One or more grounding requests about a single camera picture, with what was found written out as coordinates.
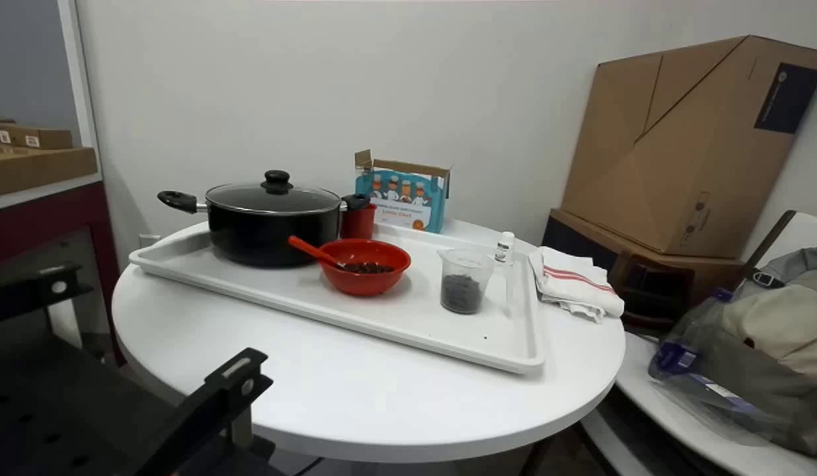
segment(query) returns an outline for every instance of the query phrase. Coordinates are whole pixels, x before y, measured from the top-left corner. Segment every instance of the white wall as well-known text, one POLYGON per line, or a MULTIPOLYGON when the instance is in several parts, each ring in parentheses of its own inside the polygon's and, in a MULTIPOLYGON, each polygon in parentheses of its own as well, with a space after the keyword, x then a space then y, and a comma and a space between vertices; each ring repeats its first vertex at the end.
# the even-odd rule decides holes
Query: white wall
MULTIPOLYGON (((374 149, 456 168, 451 216, 541 241, 560 204, 597 60, 736 33, 817 48, 817 0, 268 2, 82 0, 118 237, 207 191, 287 167, 352 187, 374 149)), ((817 212, 817 105, 761 230, 817 212)))
POLYGON ((54 0, 0 0, 0 115, 77 133, 54 0))

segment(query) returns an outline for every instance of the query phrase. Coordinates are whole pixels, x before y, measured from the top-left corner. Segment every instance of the pot lid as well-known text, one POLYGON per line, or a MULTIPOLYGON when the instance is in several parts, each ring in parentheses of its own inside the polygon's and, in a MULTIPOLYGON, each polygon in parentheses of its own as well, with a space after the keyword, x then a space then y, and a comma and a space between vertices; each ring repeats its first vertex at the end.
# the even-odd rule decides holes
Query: pot lid
POLYGON ((266 182, 218 186, 207 191, 207 200, 243 213, 325 213, 342 204, 330 191, 291 186, 283 168, 271 168, 266 182))

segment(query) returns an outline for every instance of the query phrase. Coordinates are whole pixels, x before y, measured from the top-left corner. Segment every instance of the round white table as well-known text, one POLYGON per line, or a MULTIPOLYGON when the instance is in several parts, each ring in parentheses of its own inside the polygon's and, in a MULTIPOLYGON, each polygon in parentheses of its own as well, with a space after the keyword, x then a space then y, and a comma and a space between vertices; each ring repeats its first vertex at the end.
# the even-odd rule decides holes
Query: round white table
MULTIPOLYGON (((447 232, 498 237, 467 221, 447 232)), ((496 455, 584 418, 621 368, 621 323, 547 305, 541 311, 547 361, 543 376, 521 379, 151 277, 136 264, 115 293, 123 349, 144 379, 192 393, 238 349, 256 347, 271 355, 263 369, 275 387, 252 406, 255 434, 358 463, 496 455)))

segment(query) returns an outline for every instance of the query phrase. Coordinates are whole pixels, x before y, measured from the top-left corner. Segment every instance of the red bowl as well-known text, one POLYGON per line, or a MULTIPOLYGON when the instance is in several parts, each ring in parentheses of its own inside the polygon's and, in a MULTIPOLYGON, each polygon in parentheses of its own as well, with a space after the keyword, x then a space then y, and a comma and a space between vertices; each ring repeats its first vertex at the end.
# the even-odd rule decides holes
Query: red bowl
POLYGON ((330 241, 320 248, 338 261, 375 261, 391 268, 391 273, 358 273, 324 264, 330 286, 350 295, 379 295, 399 283, 402 273, 410 268, 410 254, 383 241, 348 237, 330 241))

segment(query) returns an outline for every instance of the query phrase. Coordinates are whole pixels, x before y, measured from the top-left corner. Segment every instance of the black cooking pot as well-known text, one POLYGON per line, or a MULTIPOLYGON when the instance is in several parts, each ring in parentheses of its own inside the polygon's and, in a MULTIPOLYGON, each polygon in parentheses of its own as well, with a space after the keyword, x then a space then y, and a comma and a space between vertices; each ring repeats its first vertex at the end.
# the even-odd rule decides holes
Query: black cooking pot
POLYGON ((163 191, 160 199, 192 213, 207 208, 214 248, 252 268, 307 264, 313 258, 288 245, 288 234, 324 245, 342 232, 342 199, 330 191, 295 187, 283 168, 271 168, 266 182, 209 187, 207 204, 177 191, 163 191))

